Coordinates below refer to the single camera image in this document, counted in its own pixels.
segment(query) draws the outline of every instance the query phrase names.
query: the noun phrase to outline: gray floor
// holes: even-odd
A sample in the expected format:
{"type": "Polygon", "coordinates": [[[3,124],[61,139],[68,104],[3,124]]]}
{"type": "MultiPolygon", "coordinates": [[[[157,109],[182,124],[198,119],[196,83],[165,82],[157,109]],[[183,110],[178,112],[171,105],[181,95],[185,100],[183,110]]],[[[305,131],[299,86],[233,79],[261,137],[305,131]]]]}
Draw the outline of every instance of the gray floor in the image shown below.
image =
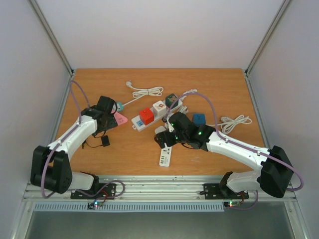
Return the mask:
{"type": "Polygon", "coordinates": [[[34,212],[27,239],[289,239],[283,203],[224,213],[34,212]]]}

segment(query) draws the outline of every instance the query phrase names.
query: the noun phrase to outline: wooden table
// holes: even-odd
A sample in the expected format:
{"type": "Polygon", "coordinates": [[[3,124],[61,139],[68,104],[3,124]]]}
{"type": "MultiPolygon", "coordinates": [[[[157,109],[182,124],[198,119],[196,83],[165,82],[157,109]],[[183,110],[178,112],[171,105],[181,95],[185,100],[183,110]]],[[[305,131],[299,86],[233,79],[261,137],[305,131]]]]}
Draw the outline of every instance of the wooden table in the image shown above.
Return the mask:
{"type": "MultiPolygon", "coordinates": [[[[144,96],[127,105],[120,113],[128,118],[124,125],[107,133],[110,146],[89,148],[87,145],[75,152],[71,160],[73,171],[84,171],[97,175],[223,175],[228,171],[244,172],[250,168],[220,154],[191,150],[175,145],[172,148],[170,167],[160,167],[160,147],[154,141],[155,129],[163,125],[158,121],[138,132],[132,128],[131,118],[167,95],[178,96],[190,89],[206,95],[213,102],[218,119],[232,119],[244,114],[252,124],[240,124],[229,136],[249,144],[263,146],[255,112],[241,69],[78,69],[75,80],[83,87],[92,105],[101,95],[123,104],[132,100],[133,89],[126,86],[132,81],[136,88],[164,87],[162,97],[144,96]]],[[[82,109],[86,107],[84,97],[73,86],[75,96],[82,109]]],[[[188,96],[183,101],[188,106],[188,117],[194,113],[205,113],[206,123],[213,123],[209,104],[199,96],[188,96]]],[[[77,119],[77,110],[69,96],[62,117],[58,136],[62,135],[77,119]]],[[[89,137],[91,146],[99,145],[100,139],[89,137]]]]}

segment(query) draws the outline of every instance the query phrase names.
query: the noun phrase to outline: ventilation grille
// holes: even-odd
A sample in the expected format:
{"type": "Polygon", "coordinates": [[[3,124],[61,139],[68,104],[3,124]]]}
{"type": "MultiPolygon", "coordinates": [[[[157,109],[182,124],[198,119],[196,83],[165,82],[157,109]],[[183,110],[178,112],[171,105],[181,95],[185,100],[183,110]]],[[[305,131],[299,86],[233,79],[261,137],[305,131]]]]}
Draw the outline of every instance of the ventilation grille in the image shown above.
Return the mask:
{"type": "Polygon", "coordinates": [[[222,203],[106,203],[89,209],[87,203],[37,202],[35,211],[59,212],[223,212],[222,203]]]}

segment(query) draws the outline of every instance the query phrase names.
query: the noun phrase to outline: white cube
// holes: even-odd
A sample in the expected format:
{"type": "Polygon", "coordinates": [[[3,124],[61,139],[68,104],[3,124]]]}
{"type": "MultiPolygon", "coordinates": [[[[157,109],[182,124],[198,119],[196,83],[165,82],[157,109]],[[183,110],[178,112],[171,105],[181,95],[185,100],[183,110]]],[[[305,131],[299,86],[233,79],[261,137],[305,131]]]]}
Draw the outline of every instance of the white cube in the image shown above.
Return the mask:
{"type": "Polygon", "coordinates": [[[166,113],[166,105],[162,101],[157,101],[153,104],[154,114],[161,117],[166,113]]]}

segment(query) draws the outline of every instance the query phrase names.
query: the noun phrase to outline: red cube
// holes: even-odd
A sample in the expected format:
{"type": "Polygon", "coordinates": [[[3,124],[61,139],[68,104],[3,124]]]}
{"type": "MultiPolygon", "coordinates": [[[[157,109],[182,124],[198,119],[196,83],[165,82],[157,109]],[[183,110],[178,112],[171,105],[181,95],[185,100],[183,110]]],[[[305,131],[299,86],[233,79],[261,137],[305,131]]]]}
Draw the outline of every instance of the red cube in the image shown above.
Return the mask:
{"type": "Polygon", "coordinates": [[[140,112],[140,119],[143,124],[148,125],[154,121],[154,113],[150,110],[150,108],[146,108],[140,112]]]}

